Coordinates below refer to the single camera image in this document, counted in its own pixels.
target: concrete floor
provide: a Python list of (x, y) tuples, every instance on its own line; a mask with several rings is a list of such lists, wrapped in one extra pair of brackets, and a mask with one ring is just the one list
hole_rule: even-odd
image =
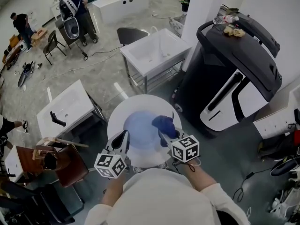
[[(130, 15), (125, 19), (110, 24), (102, 24), (99, 19), (98, 8), (89, 4), (90, 14), (93, 19), (99, 42), (93, 44), (87, 36), (87, 47), (79, 46), (88, 54), (92, 55), (99, 51), (110, 51), (119, 47), (116, 30), (120, 27), (136, 27), (150, 31), (151, 26), (156, 26), (159, 30), (170, 28), (169, 19), (159, 19), (158, 17), (174, 17), (181, 15), (181, 4), (179, 0), (150, 0), (149, 9), (141, 13)], [(62, 43), (64, 40), (56, 29), (54, 22), (47, 25), (49, 32), (56, 30), (57, 38)], [(17, 63), (9, 71), (3, 71), (5, 79), (2, 88), (3, 116), (8, 120), (27, 120), (29, 124), (29, 134), (19, 132), (21, 128), (8, 134), (9, 141), (18, 146), (32, 147), (41, 139), (36, 115), (49, 103), (47, 88), (50, 88), (54, 99), (64, 89), (80, 79), (86, 91), (103, 108), (105, 115), (109, 118), (113, 109), (118, 105), (118, 95), (120, 92), (114, 86), (119, 86), (128, 96), (134, 95), (124, 69), (123, 57), (120, 50), (110, 53), (96, 54), (83, 60), (83, 55), (76, 44), (71, 45), (71, 50), (66, 47), (63, 51), (65, 57), (58, 49), (49, 56), (51, 63), (46, 60), (43, 48), (46, 46), (47, 38), (44, 38), (39, 47), (32, 48), (29, 53), (23, 52)], [(35, 61), (36, 64), (43, 63), (40, 70), (35, 69), (32, 76), (25, 81), (26, 91), (18, 88), (19, 73), (22, 72), (22, 65), (26, 62)]]
[[(170, 28), (168, 19), (158, 19), (151, 17), (151, 15), (158, 14), (158, 17), (178, 16), (181, 15), (181, 5), (178, 0), (150, 0), (150, 8), (147, 11), (128, 16), (126, 19), (109, 26), (99, 22), (98, 13), (93, 6), (90, 6), (90, 12), (100, 39), (98, 44), (94, 45), (88, 38), (89, 44), (83, 50), (88, 54), (93, 54), (99, 51), (110, 51), (120, 46), (116, 33), (119, 27), (136, 27), (148, 31), (151, 26), (156, 26), (158, 29)], [(49, 24), (47, 28), (49, 31), (54, 30), (54, 23)], [(57, 35), (58, 40), (63, 43), (58, 31)], [(41, 139), (36, 114), (49, 103), (46, 91), (48, 87), (51, 90), (52, 98), (55, 98), (65, 88), (80, 79), (88, 93), (103, 108), (107, 118), (114, 108), (124, 100), (120, 91), (116, 89), (115, 83), (118, 83), (129, 97), (136, 94), (128, 83), (119, 50), (97, 54), (84, 61), (80, 50), (73, 44), (71, 50), (63, 49), (67, 57), (59, 50), (53, 51), (53, 57), (50, 57), (53, 66), (50, 66), (42, 53), (45, 44), (46, 40), (44, 39), (40, 48), (33, 48), (29, 53), (24, 52), (16, 65), (9, 71), (3, 72), (5, 82), (1, 101), (4, 117), (9, 120), (26, 119), (29, 123), (28, 135), (16, 130), (8, 134), (9, 140), (14, 145), (33, 147)], [(32, 77), (25, 82), (26, 91), (23, 91), (17, 87), (19, 75), (14, 75), (14, 72), (21, 72), (23, 63), (32, 60), (36, 63), (42, 62), (43, 66), (40, 70), (36, 69)], [(151, 94), (168, 100), (177, 84), (178, 81), (174, 79)], [(181, 117), (181, 122), (183, 129), (187, 133), (193, 134), (201, 143), (203, 168), (217, 182), (221, 183), (229, 196), (232, 196), (234, 191), (239, 188), (247, 174), (273, 166), (272, 162), (262, 163), (257, 158), (257, 145), (261, 137), (251, 122), (243, 122), (234, 126), (213, 140), (201, 135), (183, 117)], [(106, 126), (98, 124), (81, 138), (82, 143), (90, 145), (88, 150), (80, 150), (88, 167), (93, 165), (95, 160), (93, 156), (102, 150), (105, 139), (107, 139), (105, 137)], [(51, 181), (50, 174), (53, 175), (52, 172), (43, 174), (47, 179), (50, 179), (48, 182)], [(284, 223), (270, 215), (267, 210), (277, 190), (283, 186), (285, 181), (286, 176), (274, 178), (268, 172), (263, 172), (245, 182), (244, 199), (239, 205), (244, 211), (247, 211), (248, 207), (252, 207), (249, 220), (253, 225)], [(100, 177), (96, 172), (90, 172), (83, 182), (76, 184), (76, 188), (86, 204), (85, 209), (75, 216), (76, 222), (74, 224), (82, 225), (84, 223), (89, 209), (101, 200), (102, 192), (107, 183), (107, 179)], [(76, 206), (74, 195), (66, 195), (66, 188), (61, 194), (66, 196), (65, 200), (70, 207)]]

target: bag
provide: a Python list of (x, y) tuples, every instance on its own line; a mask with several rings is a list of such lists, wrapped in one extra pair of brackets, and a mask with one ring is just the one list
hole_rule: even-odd
[(78, 11), (81, 1), (79, 1), (78, 6), (72, 0), (60, 0), (60, 15), (63, 21), (70, 17), (75, 17)]

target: black faucet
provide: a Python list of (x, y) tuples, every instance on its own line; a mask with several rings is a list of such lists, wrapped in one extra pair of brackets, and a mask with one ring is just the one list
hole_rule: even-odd
[(55, 113), (53, 113), (52, 111), (50, 112), (50, 116), (52, 119), (52, 122), (57, 123), (58, 125), (61, 125), (63, 127), (65, 127), (67, 124), (61, 120), (58, 120), (57, 117), (55, 116)]

